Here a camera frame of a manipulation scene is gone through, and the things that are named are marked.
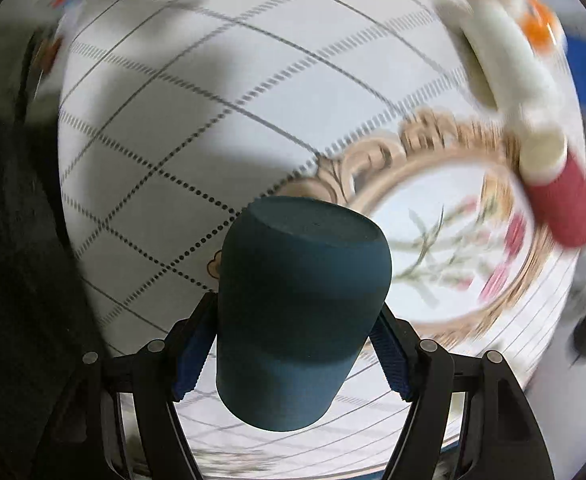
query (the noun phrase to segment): blue gripper pad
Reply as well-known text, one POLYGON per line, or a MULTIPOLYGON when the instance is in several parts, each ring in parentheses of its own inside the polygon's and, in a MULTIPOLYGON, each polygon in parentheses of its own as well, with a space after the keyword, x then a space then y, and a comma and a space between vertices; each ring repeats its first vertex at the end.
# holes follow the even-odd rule
POLYGON ((197 322, 193 334, 176 360, 177 376, 171 387, 175 401, 182 400, 187 392, 195 389, 216 334, 215 310, 209 309, 197 322))
POLYGON ((411 402, 415 392, 410 378, 409 362, 382 314, 377 316, 369 338, 387 377, 388 386, 398 392, 403 400, 411 402))

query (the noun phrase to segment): brown decorative frame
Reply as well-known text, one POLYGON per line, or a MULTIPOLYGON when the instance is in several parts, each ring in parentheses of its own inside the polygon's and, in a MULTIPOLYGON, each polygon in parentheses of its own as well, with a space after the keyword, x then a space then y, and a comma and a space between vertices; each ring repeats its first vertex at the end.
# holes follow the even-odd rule
MULTIPOLYGON (((495 125, 460 122, 449 113, 421 109, 404 121, 399 137, 374 132, 354 142, 339 158, 320 158, 314 177, 289 182, 278 194, 313 197, 369 216, 396 186, 422 171, 468 160, 518 174, 518 153, 518 139, 495 125)), ((476 312, 447 322, 414 323, 414 328, 446 348, 483 335, 537 278, 552 247, 547 227, 536 225, 520 272, 500 296, 476 312)))

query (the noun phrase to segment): silver screw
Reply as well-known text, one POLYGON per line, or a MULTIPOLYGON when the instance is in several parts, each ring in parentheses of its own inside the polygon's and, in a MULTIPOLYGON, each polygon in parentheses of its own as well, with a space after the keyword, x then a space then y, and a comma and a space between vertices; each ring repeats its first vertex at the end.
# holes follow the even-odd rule
POLYGON ((161 352, 164 350, 164 341, 161 339, 153 339, 148 345, 146 345, 146 348, 148 348, 149 352, 161 352))
POLYGON ((500 354, 500 352, 496 352, 495 350, 489 350, 486 353, 486 358, 489 359, 490 362, 495 364, 502 362, 502 354, 500 354))
POLYGON ((438 344, 433 339, 422 339, 420 348, 425 352, 435 352, 438 349, 438 344))
POLYGON ((85 365, 92 365, 94 362, 97 361, 98 357, 99 356, 97 355, 97 352, 86 352, 86 354, 82 356, 82 362, 85 365))

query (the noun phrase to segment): teal cylindrical object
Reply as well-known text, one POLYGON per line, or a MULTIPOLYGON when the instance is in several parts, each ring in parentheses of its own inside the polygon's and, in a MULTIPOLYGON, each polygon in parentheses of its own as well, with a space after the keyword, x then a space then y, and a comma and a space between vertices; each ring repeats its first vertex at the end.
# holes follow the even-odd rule
POLYGON ((310 198, 256 200, 222 248, 217 390, 257 428, 292 431, 329 408, 391 282, 380 228, 310 198))

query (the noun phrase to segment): patterned tablecloth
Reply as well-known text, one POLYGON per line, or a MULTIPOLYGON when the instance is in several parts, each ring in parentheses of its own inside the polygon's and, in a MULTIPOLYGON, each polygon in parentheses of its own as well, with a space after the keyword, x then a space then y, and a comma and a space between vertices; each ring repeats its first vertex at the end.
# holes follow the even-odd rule
MULTIPOLYGON (((255 197, 316 174, 326 188, 318 165, 345 167, 334 161, 370 147, 365 142, 379 127, 391 133, 387 151, 378 153, 395 153, 404 164, 404 155, 417 156, 413 140, 424 137, 400 138, 398 124, 420 106, 450 110, 460 120, 499 121, 477 61, 464 38, 442 23, 439 1, 87 0, 62 91, 59 171, 71 243, 115 354, 163 338, 204 291, 216 289, 215 255, 225 231, 255 197)), ((583 153, 566 59, 558 54, 547 63, 566 99, 563 126, 583 153)), ((446 130, 438 124, 436 135, 446 130)), ((456 142, 473 132, 461 126, 456 142)), ((410 285, 413 303, 422 305, 407 313, 390 301, 391 309, 427 324, 449 322, 473 296, 480 328, 449 333, 449 348, 471 355, 499 349, 525 383, 560 316, 575 254, 534 254, 542 234, 513 174, 500 181, 478 161, 436 166, 371 214, 389 230, 401 218, 404 227, 392 238, 404 256, 393 265, 405 271, 394 286, 410 285), (468 182, 455 190, 451 182, 465 175, 468 182), (493 223, 471 237, 464 222, 473 218, 493 223), (424 233, 435 233, 433 244, 455 254, 455 263, 460 253, 446 250, 480 248, 465 256, 476 258, 474 270, 449 272, 448 256, 448 267, 437 258, 412 267, 410 253, 424 233), (520 254, 523 245, 528 250, 520 254), (506 301, 531 258, 535 272, 506 301), (515 270, 504 270, 506 263, 515 270), (455 294, 448 314, 435 310, 455 294), (497 294, 506 307, 484 322, 497 294)), ((349 205, 351 198, 332 200, 349 205)), ((383 468, 407 405, 389 391, 366 345, 321 420, 291 433, 257 430, 217 396, 213 347, 196 390, 177 410, 208 476, 316 478, 383 468)), ((444 444, 457 439, 460 416, 454 399, 444 444)))

